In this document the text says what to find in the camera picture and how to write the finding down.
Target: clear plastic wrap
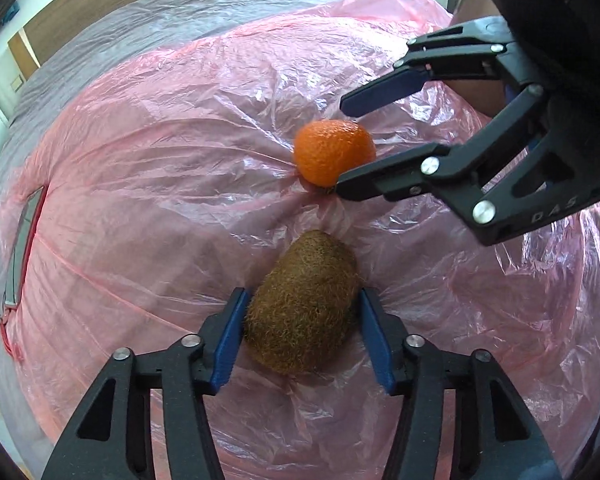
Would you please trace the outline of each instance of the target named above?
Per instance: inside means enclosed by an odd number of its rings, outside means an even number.
[[[342,0],[143,54],[62,111],[0,206],[8,257],[24,200],[48,185],[6,329],[51,440],[116,348],[155,351],[194,332],[318,228],[356,252],[364,282],[411,331],[492,351],[571,468],[600,411],[600,203],[484,248],[432,196],[343,202],[305,187],[292,163],[300,126],[340,118],[345,92],[448,21],[432,0]],[[431,82],[360,122],[385,156],[463,142],[486,118]],[[293,378],[242,350],[206,405],[227,478],[351,480],[381,477],[400,399],[376,384],[354,334],[321,373]]]
[[[18,91],[9,139],[0,154],[0,200],[12,177],[64,107],[86,86],[120,63],[160,46],[178,47],[216,36],[243,23],[335,0],[138,0],[97,21],[56,52]],[[0,246],[0,316],[8,260]],[[34,478],[52,443],[20,389],[11,357],[0,340],[0,410],[18,452]]]

